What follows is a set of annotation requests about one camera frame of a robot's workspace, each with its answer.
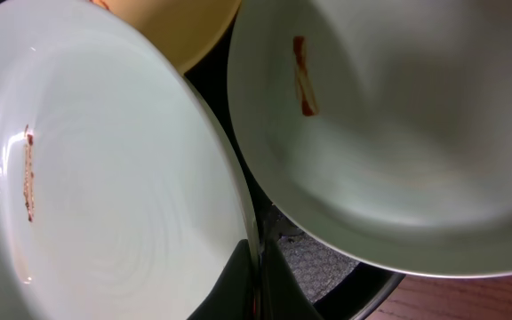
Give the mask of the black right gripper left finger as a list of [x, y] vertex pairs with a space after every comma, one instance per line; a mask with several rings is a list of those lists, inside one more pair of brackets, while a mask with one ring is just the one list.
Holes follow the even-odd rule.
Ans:
[[253, 316], [252, 259], [244, 239], [237, 243], [216, 284], [188, 320], [248, 320]]

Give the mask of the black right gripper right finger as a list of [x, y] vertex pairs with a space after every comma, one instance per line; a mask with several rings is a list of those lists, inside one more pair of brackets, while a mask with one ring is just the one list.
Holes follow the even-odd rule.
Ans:
[[275, 241], [265, 242], [261, 258], [262, 318], [322, 320], [299, 287]]

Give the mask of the mint plate front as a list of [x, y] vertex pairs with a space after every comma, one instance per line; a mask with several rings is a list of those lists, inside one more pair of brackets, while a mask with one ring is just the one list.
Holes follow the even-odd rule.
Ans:
[[0, 319], [185, 319], [258, 264], [218, 119], [86, 1], [0, 4]]

